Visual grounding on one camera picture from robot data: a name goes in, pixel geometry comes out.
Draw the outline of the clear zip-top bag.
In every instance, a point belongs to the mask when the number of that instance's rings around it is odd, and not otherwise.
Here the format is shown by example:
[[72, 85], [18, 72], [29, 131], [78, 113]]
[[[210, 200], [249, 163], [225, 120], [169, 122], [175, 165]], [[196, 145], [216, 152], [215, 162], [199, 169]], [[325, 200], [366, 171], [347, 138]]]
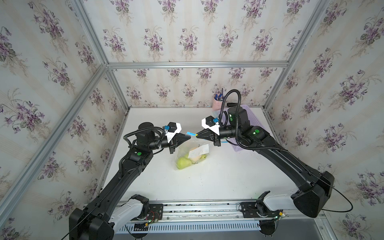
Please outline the clear zip-top bag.
[[213, 148], [213, 143], [199, 139], [197, 134], [187, 132], [190, 137], [185, 143], [177, 147], [175, 165], [178, 170], [199, 164], [207, 159]]

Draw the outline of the green pear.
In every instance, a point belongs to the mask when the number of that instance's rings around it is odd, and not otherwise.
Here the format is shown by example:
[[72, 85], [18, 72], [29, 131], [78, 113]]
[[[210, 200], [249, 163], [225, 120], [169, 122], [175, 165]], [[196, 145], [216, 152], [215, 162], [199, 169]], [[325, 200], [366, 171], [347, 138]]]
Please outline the green pear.
[[193, 164], [193, 162], [185, 157], [181, 157], [176, 162], [178, 170], [185, 169]]

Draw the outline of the beige pear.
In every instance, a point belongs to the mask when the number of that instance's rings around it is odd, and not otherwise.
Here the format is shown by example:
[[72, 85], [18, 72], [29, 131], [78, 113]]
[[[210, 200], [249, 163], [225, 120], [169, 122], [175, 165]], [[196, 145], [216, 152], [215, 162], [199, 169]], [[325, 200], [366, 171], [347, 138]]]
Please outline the beige pear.
[[190, 159], [192, 162], [197, 162], [202, 157], [202, 150], [200, 147], [191, 149], [188, 154], [187, 158]]

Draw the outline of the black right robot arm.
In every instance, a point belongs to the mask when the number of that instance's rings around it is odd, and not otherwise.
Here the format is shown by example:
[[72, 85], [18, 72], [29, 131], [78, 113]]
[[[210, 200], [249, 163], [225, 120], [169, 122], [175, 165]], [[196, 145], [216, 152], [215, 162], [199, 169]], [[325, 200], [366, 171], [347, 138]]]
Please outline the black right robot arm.
[[329, 172], [321, 173], [292, 155], [263, 127], [252, 125], [242, 107], [231, 107], [224, 115], [226, 124], [213, 116], [202, 119], [203, 130], [197, 133], [197, 138], [211, 141], [217, 147], [223, 139], [232, 138], [241, 149], [268, 159], [298, 188], [286, 195], [270, 196], [269, 192], [264, 192], [256, 203], [259, 215], [265, 217], [267, 212], [298, 210], [307, 217], [316, 218], [331, 197], [334, 176]]

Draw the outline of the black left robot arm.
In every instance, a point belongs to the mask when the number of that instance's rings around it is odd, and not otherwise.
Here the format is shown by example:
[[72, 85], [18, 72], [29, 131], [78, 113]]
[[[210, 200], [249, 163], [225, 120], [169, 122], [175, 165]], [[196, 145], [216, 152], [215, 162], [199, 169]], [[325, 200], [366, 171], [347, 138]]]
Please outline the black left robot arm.
[[146, 217], [148, 198], [132, 196], [120, 209], [117, 205], [129, 186], [144, 171], [155, 154], [175, 149], [191, 137], [182, 134], [180, 123], [170, 122], [155, 127], [144, 122], [134, 132], [124, 135], [129, 150], [119, 161], [119, 168], [106, 187], [84, 209], [76, 208], [69, 218], [68, 237], [71, 240], [111, 240], [128, 221]]

